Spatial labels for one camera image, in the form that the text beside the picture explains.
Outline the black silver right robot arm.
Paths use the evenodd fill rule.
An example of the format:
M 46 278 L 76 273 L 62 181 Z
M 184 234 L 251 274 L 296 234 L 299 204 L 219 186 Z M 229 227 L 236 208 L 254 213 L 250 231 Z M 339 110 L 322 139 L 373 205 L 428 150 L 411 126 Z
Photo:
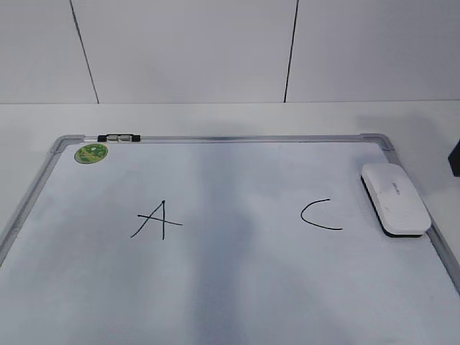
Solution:
M 448 156 L 448 163 L 451 167 L 453 176 L 460 177 L 460 141 L 452 149 Z

